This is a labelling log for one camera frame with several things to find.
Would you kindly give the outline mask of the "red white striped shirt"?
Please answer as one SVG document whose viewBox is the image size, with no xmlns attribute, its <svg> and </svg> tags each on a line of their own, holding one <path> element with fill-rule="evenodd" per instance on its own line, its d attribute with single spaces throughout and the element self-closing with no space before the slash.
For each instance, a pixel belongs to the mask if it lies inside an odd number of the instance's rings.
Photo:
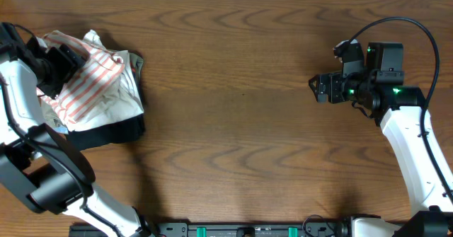
<svg viewBox="0 0 453 237">
<path fill-rule="evenodd" d="M 81 40 L 54 30 L 44 35 L 42 41 L 48 47 L 67 45 L 86 58 L 86 63 L 63 85 L 55 99 L 46 96 L 39 88 L 36 90 L 61 121 L 74 125 L 94 108 L 101 94 L 119 78 L 125 69 L 125 61 L 119 54 L 106 49 L 94 30 Z"/>
</svg>

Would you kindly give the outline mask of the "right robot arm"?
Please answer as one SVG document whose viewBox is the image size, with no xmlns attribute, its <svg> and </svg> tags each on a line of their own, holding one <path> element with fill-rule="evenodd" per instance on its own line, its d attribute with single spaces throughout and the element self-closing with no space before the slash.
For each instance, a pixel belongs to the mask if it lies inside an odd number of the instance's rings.
<svg viewBox="0 0 453 237">
<path fill-rule="evenodd" d="M 363 50 L 356 40 L 342 41 L 334 55 L 340 71 L 317 74 L 309 87 L 319 103 L 350 102 L 375 121 L 389 141 L 411 204 L 411 218 L 389 223 L 367 214 L 349 216 L 336 236 L 451 236 L 452 172 L 434 135 L 430 113 L 423 110 L 420 88 L 405 86 L 403 45 L 371 42 Z"/>
</svg>

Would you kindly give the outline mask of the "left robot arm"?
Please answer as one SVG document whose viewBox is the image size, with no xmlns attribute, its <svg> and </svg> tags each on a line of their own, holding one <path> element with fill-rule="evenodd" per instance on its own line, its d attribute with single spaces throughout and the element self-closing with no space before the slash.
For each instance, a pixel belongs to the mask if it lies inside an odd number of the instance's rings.
<svg viewBox="0 0 453 237">
<path fill-rule="evenodd" d="M 36 92 L 55 98 L 88 57 L 60 42 L 45 49 L 1 23 L 1 184 L 35 213 L 82 219 L 107 236 L 159 230 L 96 184 L 86 157 L 45 121 Z"/>
</svg>

